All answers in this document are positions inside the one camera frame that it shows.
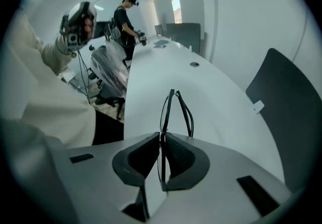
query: curved desk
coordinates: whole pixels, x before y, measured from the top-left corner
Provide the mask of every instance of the curved desk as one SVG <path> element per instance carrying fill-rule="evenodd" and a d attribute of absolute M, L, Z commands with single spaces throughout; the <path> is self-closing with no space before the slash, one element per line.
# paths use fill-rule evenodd
<path fill-rule="evenodd" d="M 282 182 L 275 141 L 247 95 L 223 72 L 178 43 L 154 48 L 159 38 L 135 47 L 124 115 L 124 139 L 159 131 L 164 101 L 179 90 L 195 124 L 194 137 L 248 157 Z M 199 67 L 190 66 L 191 62 Z M 179 100 L 174 97 L 169 132 L 188 135 Z"/>

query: floor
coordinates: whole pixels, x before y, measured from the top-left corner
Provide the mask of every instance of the floor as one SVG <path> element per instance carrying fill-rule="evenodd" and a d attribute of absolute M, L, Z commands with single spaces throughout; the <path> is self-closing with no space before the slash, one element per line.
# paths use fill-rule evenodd
<path fill-rule="evenodd" d="M 90 88 L 90 93 L 95 92 L 97 89 L 98 89 L 97 85 L 94 84 Z M 116 119 L 118 104 L 115 104 L 115 107 L 112 107 L 112 106 L 110 106 L 110 105 L 108 105 L 106 103 L 103 104 L 103 105 L 96 105 L 95 100 L 96 100 L 96 97 L 90 99 L 90 103 L 91 103 L 92 106 L 94 106 L 96 109 L 98 109 L 102 113 L 104 113 L 104 114 Z M 125 104 L 123 105 L 121 113 L 120 113 L 120 118 L 121 119 L 120 120 L 116 119 L 116 120 L 120 121 L 123 124 L 124 124 L 124 109 L 125 109 Z"/>

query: window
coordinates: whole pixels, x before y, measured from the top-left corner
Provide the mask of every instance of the window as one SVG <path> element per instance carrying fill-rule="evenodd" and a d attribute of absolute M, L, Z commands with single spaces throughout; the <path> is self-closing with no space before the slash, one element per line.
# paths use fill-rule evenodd
<path fill-rule="evenodd" d="M 172 1 L 173 13 L 175 15 L 175 23 L 180 24 L 182 23 L 180 0 L 171 0 L 171 1 Z"/>

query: ceiling light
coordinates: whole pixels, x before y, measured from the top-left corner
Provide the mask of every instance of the ceiling light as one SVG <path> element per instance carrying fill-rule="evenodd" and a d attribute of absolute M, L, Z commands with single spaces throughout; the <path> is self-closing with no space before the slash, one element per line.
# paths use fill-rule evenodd
<path fill-rule="evenodd" d="M 102 7 L 98 6 L 98 5 L 94 5 L 94 8 L 96 8 L 96 9 L 97 9 L 97 10 L 99 10 L 99 11 L 104 10 L 104 8 L 102 8 Z"/>

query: person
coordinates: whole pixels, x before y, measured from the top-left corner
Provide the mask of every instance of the person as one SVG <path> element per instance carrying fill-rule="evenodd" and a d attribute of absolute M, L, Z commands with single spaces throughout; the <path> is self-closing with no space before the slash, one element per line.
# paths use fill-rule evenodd
<path fill-rule="evenodd" d="M 133 5 L 138 5 L 137 0 L 123 0 L 122 4 L 114 12 L 114 20 L 121 32 L 121 37 L 118 42 L 125 50 L 126 60 L 132 59 L 136 43 L 135 38 L 138 38 L 126 14 L 126 10 L 130 9 Z"/>
<path fill-rule="evenodd" d="M 90 19 L 85 19 L 85 31 L 88 37 L 92 37 L 93 22 Z M 65 37 L 59 35 L 53 43 L 44 45 L 31 28 L 27 16 L 18 10 L 7 30 L 5 43 L 7 46 L 4 48 L 7 50 L 3 49 L 2 53 L 8 53 L 15 59 L 12 67 L 14 75 L 23 72 L 21 78 L 25 80 L 17 87 L 19 92 L 1 94 L 7 101 L 24 95 L 9 106 L 11 118 L 20 118 L 23 122 L 38 127 L 46 135 L 59 138 L 67 148 L 123 139 L 121 122 L 95 110 L 85 95 L 57 77 L 71 60 L 76 60 L 71 55 L 62 53 L 66 48 Z M 14 110 L 21 114 L 15 115 L 12 112 Z"/>

